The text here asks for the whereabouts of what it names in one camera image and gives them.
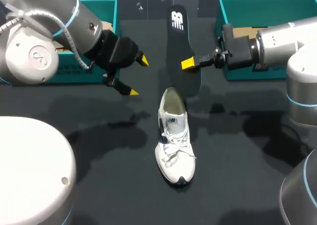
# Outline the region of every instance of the screw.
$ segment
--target screw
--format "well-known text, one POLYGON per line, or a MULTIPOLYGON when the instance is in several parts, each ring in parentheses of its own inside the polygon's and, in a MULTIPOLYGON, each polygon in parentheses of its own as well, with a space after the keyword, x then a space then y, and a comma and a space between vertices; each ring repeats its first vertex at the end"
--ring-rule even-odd
POLYGON ((63 178, 61 179, 61 182, 62 182, 64 185, 68 185, 68 184, 69 184, 69 180, 68 180, 67 177, 63 177, 63 178))
POLYGON ((88 25, 88 28, 89 28, 90 30, 94 30, 94 29, 95 29, 95 25, 94 25, 93 23, 90 23, 90 24, 88 25))

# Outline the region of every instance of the cardboard box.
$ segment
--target cardboard box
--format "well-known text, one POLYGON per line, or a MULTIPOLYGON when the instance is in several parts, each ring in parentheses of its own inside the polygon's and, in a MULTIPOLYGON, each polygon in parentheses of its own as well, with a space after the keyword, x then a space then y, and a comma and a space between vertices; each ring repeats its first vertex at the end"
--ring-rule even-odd
POLYGON ((248 36, 249 38, 255 38, 256 34, 262 28, 254 28, 254 27, 245 27, 245 28, 233 28, 233 36, 235 38, 248 36))
MULTIPOLYGON (((105 21, 102 21, 102 24, 103 24, 103 30, 111 30, 113 32, 113 25, 112 23, 108 23, 108 22, 105 22, 105 21)), ((65 53, 65 52, 70 52, 70 50, 64 48, 61 44, 59 44, 58 42, 53 42, 55 48, 56 48, 56 51, 58 53, 65 53)))

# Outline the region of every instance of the white sneaker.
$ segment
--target white sneaker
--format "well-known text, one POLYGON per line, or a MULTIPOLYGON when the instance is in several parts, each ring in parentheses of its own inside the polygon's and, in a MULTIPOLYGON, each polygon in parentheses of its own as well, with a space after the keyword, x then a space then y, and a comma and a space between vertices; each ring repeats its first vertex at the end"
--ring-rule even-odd
POLYGON ((196 158, 190 143, 185 105, 174 87, 165 90, 158 113, 161 140, 155 156, 159 169, 169 182, 185 185, 194 176, 196 158))

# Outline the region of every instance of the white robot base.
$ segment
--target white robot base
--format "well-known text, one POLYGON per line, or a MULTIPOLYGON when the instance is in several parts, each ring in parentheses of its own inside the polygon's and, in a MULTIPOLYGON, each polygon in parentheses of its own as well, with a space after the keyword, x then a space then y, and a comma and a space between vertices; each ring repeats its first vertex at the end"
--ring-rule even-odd
POLYGON ((279 207, 286 225, 317 224, 317 150, 312 151, 285 178, 279 207))
POLYGON ((0 117, 0 138, 0 225, 70 225, 76 163, 66 138, 24 117, 0 117))

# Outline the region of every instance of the insole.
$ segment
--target insole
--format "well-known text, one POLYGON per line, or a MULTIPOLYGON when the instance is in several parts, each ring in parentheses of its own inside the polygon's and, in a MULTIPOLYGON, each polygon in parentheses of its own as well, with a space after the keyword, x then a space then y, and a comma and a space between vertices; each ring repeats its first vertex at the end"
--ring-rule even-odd
POLYGON ((183 98, 198 95, 202 84, 200 69, 182 70, 181 62, 195 55, 189 42, 188 16, 184 6, 173 5, 167 11, 166 67, 172 85, 183 98))
POLYGON ((185 112, 185 109, 182 106, 183 100, 179 98, 176 92, 169 92, 166 94, 164 105, 164 110, 166 112, 181 115, 185 112))

